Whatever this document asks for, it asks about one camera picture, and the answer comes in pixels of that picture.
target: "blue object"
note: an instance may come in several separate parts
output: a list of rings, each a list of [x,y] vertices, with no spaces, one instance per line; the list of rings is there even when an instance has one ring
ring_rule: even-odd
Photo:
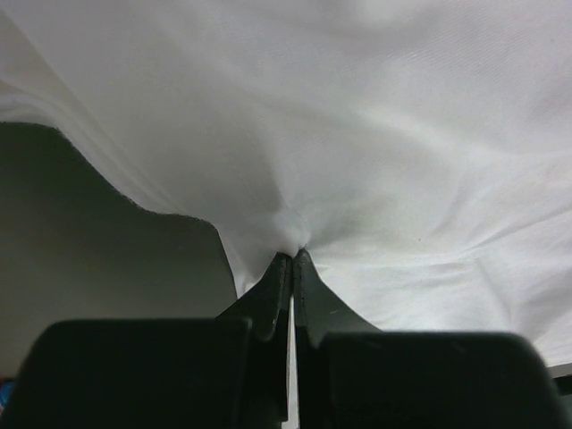
[[[5,407],[8,403],[12,387],[14,387],[14,382],[6,382],[0,387],[0,407]]]

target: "black object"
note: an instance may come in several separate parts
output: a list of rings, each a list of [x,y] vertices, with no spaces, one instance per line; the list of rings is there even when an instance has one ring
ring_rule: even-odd
[[[275,429],[287,418],[292,288],[301,429],[572,427],[525,340],[380,332],[322,283],[302,251],[277,255],[216,319],[49,328],[0,429]]]

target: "white fabric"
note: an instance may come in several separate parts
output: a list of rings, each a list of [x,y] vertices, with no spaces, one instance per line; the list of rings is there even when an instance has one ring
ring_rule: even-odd
[[[385,329],[572,361],[569,0],[0,0],[0,120]]]

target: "dark green surface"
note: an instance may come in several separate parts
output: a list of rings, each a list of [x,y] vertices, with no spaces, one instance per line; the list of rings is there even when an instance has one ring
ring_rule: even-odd
[[[135,206],[55,130],[0,124],[0,376],[57,320],[210,316],[234,299],[211,225]]]

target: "white cloth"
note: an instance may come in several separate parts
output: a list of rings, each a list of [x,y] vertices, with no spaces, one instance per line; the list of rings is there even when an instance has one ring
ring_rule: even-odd
[[[307,245],[385,329],[572,361],[569,0],[0,0],[0,120],[206,219],[239,293]]]

